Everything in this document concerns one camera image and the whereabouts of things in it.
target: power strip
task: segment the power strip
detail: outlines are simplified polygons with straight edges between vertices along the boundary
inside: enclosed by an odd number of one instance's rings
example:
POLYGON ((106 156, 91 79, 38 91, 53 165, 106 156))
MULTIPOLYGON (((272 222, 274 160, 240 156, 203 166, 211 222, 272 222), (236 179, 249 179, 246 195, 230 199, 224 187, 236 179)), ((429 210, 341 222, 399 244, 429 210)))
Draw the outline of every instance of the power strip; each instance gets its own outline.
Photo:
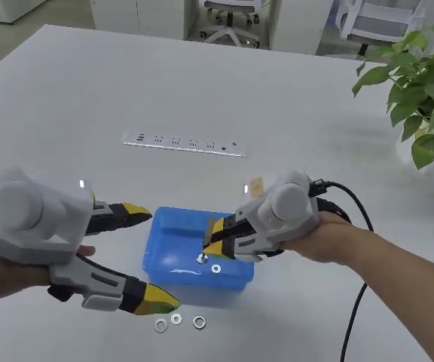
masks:
POLYGON ((241 143, 236 141, 222 143, 216 140, 204 140, 185 136, 168 136, 161 133, 132 132, 124 135, 124 145, 150 147, 153 149, 173 149, 214 155, 247 157, 241 143))

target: finger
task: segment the finger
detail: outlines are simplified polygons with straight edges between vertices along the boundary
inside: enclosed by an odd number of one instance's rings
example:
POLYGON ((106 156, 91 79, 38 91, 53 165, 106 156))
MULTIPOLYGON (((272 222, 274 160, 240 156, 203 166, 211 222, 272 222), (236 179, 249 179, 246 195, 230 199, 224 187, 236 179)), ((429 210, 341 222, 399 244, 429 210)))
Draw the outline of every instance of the finger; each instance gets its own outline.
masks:
POLYGON ((87 245, 80 245, 78 254, 82 256, 92 256, 96 252, 95 247, 89 247, 87 245))

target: office chair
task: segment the office chair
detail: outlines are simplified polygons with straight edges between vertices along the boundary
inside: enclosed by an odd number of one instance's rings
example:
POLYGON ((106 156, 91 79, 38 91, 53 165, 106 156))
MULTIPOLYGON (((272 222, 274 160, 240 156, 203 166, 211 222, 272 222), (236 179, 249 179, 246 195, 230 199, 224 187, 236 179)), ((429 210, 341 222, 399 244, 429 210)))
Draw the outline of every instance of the office chair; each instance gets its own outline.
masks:
POLYGON ((236 46, 242 47, 239 37, 246 39, 246 43, 250 44, 252 41, 254 48, 261 46, 260 39, 257 35, 252 34, 246 30, 234 27, 234 13, 242 13, 246 16, 247 25, 259 23, 257 10, 261 7, 262 0, 215 0, 205 1, 204 6, 208 12, 217 10, 216 21, 218 24, 222 22, 222 15, 227 12, 225 25, 207 26, 200 31, 200 37, 205 38, 204 43, 213 43, 219 38, 229 36, 236 46))
POLYGON ((370 44, 396 43, 419 30, 425 17, 425 0, 341 0, 336 26, 342 39, 362 43, 365 56, 370 44))

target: white table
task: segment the white table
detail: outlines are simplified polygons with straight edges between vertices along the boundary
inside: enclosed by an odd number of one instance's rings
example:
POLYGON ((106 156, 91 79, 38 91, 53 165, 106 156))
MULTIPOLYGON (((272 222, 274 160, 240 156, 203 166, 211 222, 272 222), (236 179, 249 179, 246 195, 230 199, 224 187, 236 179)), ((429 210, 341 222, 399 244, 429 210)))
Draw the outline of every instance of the white table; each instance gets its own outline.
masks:
MULTIPOLYGON (((362 198, 376 229, 434 260, 434 181, 405 169, 385 117, 387 86, 350 88, 356 64, 253 49, 46 26, 0 62, 0 171, 61 170, 97 197, 232 211, 249 175, 298 167, 362 198), (122 146, 128 127, 234 137, 248 158, 122 146)), ((329 198, 362 219, 338 192, 329 198)), ((150 223, 86 242, 97 262, 144 278, 150 223)), ((295 254, 255 268, 231 310, 182 306, 164 334, 155 316, 60 303, 43 288, 0 300, 0 362, 336 361, 361 281, 295 254), (197 331, 191 319, 207 316, 197 331)), ((367 292, 348 361, 428 361, 367 292)))

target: human hand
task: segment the human hand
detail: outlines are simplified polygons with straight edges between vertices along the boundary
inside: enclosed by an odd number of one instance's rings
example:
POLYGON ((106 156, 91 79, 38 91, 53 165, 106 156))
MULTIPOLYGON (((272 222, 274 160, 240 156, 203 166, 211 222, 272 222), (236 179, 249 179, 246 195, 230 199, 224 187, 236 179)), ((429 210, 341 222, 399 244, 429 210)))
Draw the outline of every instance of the human hand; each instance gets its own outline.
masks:
POLYGON ((283 248, 297 251, 315 262, 346 264, 354 241, 367 231, 333 213, 321 212, 319 217, 321 221, 317 229, 303 238, 285 242, 283 248))
MULTIPOLYGON (((94 247, 80 246, 78 253, 92 256, 94 247)), ((50 283, 50 273, 46 266, 21 265, 0 258, 0 298, 10 296, 28 287, 45 286, 50 283)))

